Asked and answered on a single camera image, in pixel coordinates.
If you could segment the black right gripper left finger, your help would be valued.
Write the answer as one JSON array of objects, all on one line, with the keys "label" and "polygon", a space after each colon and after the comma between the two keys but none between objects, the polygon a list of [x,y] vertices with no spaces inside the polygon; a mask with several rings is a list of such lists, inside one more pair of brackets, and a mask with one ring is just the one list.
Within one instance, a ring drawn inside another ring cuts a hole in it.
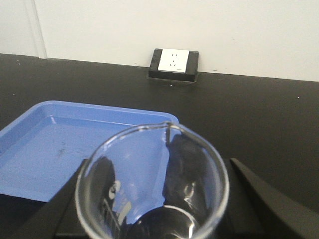
[{"label": "black right gripper left finger", "polygon": [[84,159],[67,183],[15,233],[16,239],[87,239],[75,208],[75,188]]}]

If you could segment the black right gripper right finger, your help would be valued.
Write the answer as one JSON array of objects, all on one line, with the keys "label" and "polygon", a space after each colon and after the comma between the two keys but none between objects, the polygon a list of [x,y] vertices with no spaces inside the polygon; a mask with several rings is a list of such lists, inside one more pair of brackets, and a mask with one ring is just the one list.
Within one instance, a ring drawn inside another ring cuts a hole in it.
[{"label": "black right gripper right finger", "polygon": [[221,239],[317,239],[319,215],[281,193],[238,159],[226,159],[230,193]]}]

